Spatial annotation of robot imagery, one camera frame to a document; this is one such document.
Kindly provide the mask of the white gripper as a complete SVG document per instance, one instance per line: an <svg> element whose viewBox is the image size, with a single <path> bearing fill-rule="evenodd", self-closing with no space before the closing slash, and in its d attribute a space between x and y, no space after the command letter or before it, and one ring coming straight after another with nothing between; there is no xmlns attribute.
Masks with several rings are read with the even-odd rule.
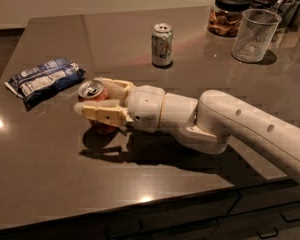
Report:
<svg viewBox="0 0 300 240"><path fill-rule="evenodd" d="M77 102L74 105L76 113L86 119L113 127L130 123L134 129L140 131L153 133L158 129L165 96L162 88L149 85L135 88L130 81L103 77L97 77L97 80L108 90L109 99ZM125 100L127 108L120 105L124 104Z"/></svg>

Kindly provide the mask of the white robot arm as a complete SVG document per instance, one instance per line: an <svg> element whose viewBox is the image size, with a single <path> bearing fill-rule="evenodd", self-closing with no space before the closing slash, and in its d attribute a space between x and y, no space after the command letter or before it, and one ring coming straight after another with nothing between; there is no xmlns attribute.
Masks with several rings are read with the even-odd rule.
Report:
<svg viewBox="0 0 300 240"><path fill-rule="evenodd" d="M300 128L225 92L208 90L195 99L159 87L95 78L83 83L78 94L87 98L74 111L88 120L165 132L207 154L222 153L234 136L300 184Z"/></svg>

